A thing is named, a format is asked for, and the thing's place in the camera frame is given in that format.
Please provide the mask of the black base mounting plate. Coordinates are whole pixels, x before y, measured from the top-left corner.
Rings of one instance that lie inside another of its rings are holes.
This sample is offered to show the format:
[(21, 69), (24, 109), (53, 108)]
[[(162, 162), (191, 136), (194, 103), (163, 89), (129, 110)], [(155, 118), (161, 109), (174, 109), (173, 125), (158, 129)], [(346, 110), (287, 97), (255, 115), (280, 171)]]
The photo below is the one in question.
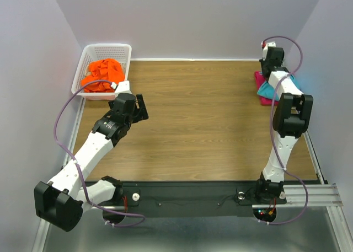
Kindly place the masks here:
[(124, 181), (123, 195), (103, 206), (147, 218), (159, 217), (252, 217), (253, 206), (285, 204), (272, 196), (256, 197), (254, 181)]

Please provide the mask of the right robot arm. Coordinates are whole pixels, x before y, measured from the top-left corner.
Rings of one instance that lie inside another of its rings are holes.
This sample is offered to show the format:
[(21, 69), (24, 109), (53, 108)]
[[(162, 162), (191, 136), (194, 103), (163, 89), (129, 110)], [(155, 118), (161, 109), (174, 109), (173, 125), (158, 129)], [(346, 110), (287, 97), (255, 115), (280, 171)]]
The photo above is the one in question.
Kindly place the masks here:
[(267, 202), (285, 198), (287, 162), (298, 139), (308, 129), (313, 97), (304, 94), (294, 84), (288, 69), (282, 65), (285, 56), (283, 48), (277, 47), (274, 42), (264, 42), (262, 48), (261, 72), (274, 88), (274, 96), (279, 99), (270, 116), (272, 150), (254, 188), (255, 199)]

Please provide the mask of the orange t-shirt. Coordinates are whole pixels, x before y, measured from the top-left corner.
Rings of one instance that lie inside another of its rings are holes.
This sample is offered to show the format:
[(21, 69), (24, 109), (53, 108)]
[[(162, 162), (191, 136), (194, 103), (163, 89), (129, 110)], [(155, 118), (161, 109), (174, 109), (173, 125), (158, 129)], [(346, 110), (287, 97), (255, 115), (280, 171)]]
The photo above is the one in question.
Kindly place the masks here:
[[(116, 84), (125, 80), (125, 75), (121, 64), (112, 58), (106, 58), (96, 62), (92, 62), (88, 66), (88, 73), (81, 80), (81, 86), (97, 81), (106, 80)], [(86, 93), (112, 93), (111, 84), (107, 82), (96, 82), (84, 88)]]

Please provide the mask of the white plastic laundry basket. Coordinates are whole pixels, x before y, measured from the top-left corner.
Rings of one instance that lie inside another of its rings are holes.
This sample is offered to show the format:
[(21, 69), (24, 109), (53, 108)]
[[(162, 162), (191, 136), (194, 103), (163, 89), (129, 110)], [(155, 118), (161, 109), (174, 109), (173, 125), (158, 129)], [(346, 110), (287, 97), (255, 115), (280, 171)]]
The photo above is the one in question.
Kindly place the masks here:
[[(81, 54), (76, 74), (73, 79), (72, 93), (75, 93), (81, 87), (81, 80), (88, 71), (88, 66), (95, 61), (112, 58), (121, 64), (125, 75), (125, 80), (128, 80), (132, 47), (129, 44), (119, 43), (100, 43), (87, 45)], [(114, 100), (114, 93), (86, 93), (81, 91), (79, 96), (87, 100)]]

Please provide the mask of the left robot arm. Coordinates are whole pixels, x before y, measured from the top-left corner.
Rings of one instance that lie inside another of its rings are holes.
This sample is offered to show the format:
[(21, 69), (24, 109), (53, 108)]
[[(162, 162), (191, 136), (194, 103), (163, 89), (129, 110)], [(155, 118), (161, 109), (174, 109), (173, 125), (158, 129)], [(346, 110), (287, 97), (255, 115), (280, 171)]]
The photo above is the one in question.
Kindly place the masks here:
[(105, 176), (92, 186), (85, 184), (96, 165), (126, 136), (132, 124), (148, 119), (142, 94), (120, 93), (109, 102), (109, 107), (69, 163), (48, 182), (40, 181), (34, 188), (36, 215), (65, 232), (78, 224), (84, 212), (99, 208), (103, 202), (127, 204), (120, 180)]

